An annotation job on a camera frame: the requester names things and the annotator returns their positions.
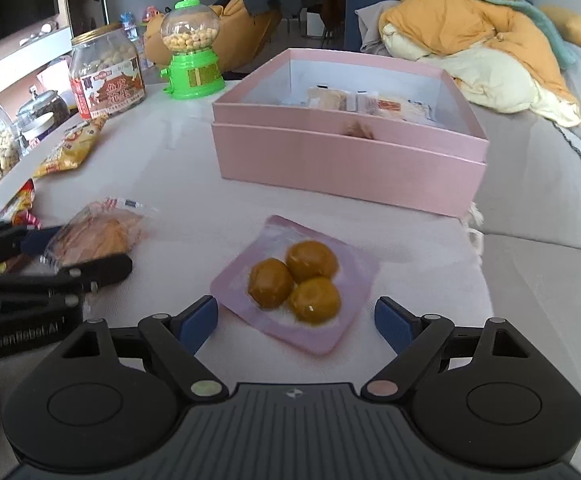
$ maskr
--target brown round pastry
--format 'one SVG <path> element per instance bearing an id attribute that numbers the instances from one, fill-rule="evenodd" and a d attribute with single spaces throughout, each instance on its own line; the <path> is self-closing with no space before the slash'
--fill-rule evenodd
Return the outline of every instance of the brown round pastry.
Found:
<path id="1" fill-rule="evenodd" d="M 328 278 L 312 278 L 301 283 L 288 303 L 300 321 L 320 324 L 333 319 L 341 308 L 339 291 Z"/>
<path id="2" fill-rule="evenodd" d="M 296 282 L 323 276 L 332 278 L 339 269 L 337 256 L 321 242 L 307 240 L 291 246 L 286 253 L 286 265 Z"/>
<path id="3" fill-rule="evenodd" d="M 251 269 L 248 294 L 264 310 L 280 306 L 289 297 L 292 287 L 288 267 L 276 258 L 268 258 Z"/>

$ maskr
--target triangular cutout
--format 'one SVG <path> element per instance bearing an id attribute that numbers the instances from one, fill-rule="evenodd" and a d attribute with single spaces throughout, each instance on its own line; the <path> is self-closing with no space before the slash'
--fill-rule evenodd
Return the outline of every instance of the triangular cutout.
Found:
<path id="1" fill-rule="evenodd" d="M 517 342 L 505 330 L 497 330 L 494 336 L 493 355 L 501 357 L 518 357 L 525 359 L 528 357 Z"/>
<path id="2" fill-rule="evenodd" d="M 76 357 L 96 357 L 99 355 L 99 344 L 97 334 L 85 332 L 64 354 L 64 359 L 74 359 Z"/>

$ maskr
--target yellow snack bag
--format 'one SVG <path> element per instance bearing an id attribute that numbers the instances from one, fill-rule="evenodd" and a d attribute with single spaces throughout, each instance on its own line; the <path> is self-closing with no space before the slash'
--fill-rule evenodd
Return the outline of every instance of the yellow snack bag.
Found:
<path id="1" fill-rule="evenodd" d="M 98 117 L 85 125 L 69 130 L 61 144 L 52 150 L 37 168 L 33 177 L 39 178 L 58 171 L 78 168 L 86 160 L 107 120 L 107 116 Z"/>

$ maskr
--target yellow pillow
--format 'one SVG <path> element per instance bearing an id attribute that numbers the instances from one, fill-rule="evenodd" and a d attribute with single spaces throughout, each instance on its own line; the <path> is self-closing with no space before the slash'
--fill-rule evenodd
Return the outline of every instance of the yellow pillow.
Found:
<path id="1" fill-rule="evenodd" d="M 561 7 L 541 7 L 566 41 L 581 47 L 581 15 Z"/>

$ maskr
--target green base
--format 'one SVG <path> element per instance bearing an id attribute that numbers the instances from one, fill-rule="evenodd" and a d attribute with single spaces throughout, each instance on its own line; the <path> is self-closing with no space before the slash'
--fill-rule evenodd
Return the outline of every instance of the green base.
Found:
<path id="1" fill-rule="evenodd" d="M 173 99 L 196 99 L 205 97 L 224 88 L 219 70 L 219 58 L 211 49 L 192 54 L 174 54 L 168 68 L 162 70 L 170 85 L 164 88 Z"/>

